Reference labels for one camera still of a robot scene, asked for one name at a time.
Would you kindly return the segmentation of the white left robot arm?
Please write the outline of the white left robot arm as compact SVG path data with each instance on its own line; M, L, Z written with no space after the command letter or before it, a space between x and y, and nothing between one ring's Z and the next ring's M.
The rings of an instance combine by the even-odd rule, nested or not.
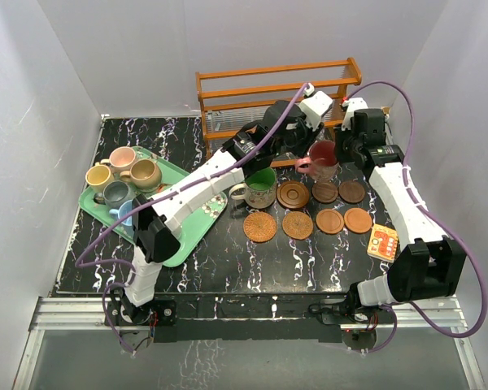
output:
M333 103L307 97L298 104L277 101L260 120L242 126L196 171L150 199L133 199L133 270L120 297L121 312L142 324L151 315L155 284L164 262L179 252L181 225L215 195L291 153L302 157L324 127Z

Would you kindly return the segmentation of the maroon speckled mug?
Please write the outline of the maroon speckled mug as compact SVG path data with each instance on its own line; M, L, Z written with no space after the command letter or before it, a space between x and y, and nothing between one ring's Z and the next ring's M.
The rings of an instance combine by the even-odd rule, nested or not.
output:
M317 141L307 152L307 156L294 164L298 173L310 176L315 182L328 182L338 169L338 158L333 141Z

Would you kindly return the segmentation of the beige brown mug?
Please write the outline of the beige brown mug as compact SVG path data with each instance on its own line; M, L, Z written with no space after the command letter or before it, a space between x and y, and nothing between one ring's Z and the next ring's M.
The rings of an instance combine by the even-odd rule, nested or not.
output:
M156 190L162 183L162 172L154 160L138 160L128 171L119 174L120 180L133 184L141 192Z

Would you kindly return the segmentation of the green floral mug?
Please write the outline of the green floral mug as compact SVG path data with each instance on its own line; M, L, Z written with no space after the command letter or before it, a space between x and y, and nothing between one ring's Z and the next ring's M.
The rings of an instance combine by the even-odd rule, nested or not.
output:
M277 173L271 168L264 168L234 185L229 190L229 197L234 201L244 201L248 206L261 210L270 207L276 200Z

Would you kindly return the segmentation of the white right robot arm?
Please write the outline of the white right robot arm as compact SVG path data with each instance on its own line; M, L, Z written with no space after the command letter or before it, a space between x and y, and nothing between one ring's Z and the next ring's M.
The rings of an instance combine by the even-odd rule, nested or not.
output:
M353 284L346 295L347 315L358 323L373 316L376 306L449 297L456 291L466 253L434 221L421 212L424 202L404 179L404 154L386 143L385 114L361 98L343 103L342 124L335 127L335 154L354 163L382 200L399 236L399 255L383 275Z

